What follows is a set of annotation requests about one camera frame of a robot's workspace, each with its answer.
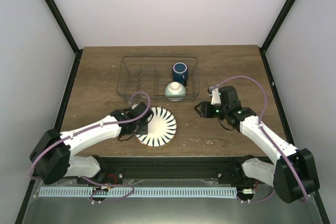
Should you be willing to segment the blue striped white plate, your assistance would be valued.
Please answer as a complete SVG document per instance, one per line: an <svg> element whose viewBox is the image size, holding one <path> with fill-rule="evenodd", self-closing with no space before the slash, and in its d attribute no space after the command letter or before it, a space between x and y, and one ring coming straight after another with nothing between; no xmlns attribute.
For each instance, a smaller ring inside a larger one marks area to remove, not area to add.
<svg viewBox="0 0 336 224"><path fill-rule="evenodd" d="M177 122L174 115L162 107L151 107L153 119L149 123L149 131L146 135L136 135L139 142L149 143L168 143L172 141L177 131Z"/></svg>

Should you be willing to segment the mint green bowl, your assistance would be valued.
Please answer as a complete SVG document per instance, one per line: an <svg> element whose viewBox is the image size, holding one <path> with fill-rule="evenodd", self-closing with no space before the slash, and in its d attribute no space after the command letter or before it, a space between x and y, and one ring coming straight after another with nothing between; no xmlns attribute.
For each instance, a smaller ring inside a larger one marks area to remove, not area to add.
<svg viewBox="0 0 336 224"><path fill-rule="evenodd" d="M179 82L170 82L165 88L164 95L170 101L181 101L186 96L186 89Z"/></svg>

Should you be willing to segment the dark blue mug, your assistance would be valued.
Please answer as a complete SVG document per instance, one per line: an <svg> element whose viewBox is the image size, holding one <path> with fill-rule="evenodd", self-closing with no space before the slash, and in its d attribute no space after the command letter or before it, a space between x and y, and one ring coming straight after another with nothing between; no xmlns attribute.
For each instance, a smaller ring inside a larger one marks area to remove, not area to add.
<svg viewBox="0 0 336 224"><path fill-rule="evenodd" d="M187 86L188 66L183 62L177 62L172 67L172 80Z"/></svg>

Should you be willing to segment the black wire dish rack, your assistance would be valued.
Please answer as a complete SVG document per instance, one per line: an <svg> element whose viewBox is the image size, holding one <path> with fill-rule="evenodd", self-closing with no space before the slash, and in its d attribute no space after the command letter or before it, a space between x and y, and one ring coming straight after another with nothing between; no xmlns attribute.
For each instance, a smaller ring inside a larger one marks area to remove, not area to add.
<svg viewBox="0 0 336 224"><path fill-rule="evenodd" d="M117 94L124 100L138 92L146 92L154 101L167 100L164 91L173 81L173 65L188 67L186 96L183 101L194 101L199 95L198 61L193 56L125 56L121 60Z"/></svg>

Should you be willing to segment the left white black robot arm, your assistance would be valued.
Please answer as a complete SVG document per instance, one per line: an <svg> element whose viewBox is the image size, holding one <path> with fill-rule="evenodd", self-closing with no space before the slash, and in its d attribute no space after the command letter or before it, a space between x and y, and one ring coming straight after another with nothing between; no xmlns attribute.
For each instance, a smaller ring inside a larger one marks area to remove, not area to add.
<svg viewBox="0 0 336 224"><path fill-rule="evenodd" d="M46 131L29 156L32 178L41 179L46 185L66 177L86 177L102 184L108 173L103 160L97 155L82 157L78 153L110 138L136 135L148 128L152 116L151 108L141 102L76 130Z"/></svg>

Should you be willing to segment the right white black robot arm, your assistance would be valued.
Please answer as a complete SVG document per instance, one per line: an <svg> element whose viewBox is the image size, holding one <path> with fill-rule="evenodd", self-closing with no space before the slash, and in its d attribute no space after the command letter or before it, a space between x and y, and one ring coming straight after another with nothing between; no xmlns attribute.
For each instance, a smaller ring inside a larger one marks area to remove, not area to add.
<svg viewBox="0 0 336 224"><path fill-rule="evenodd" d="M252 140L270 163L250 158L233 170L233 177L244 184L251 178L274 188L279 198L291 203L319 190L320 183L313 154L298 149L268 128L249 107L243 107L233 86L208 89L211 101L202 101L194 110L202 118L226 121L233 130Z"/></svg>

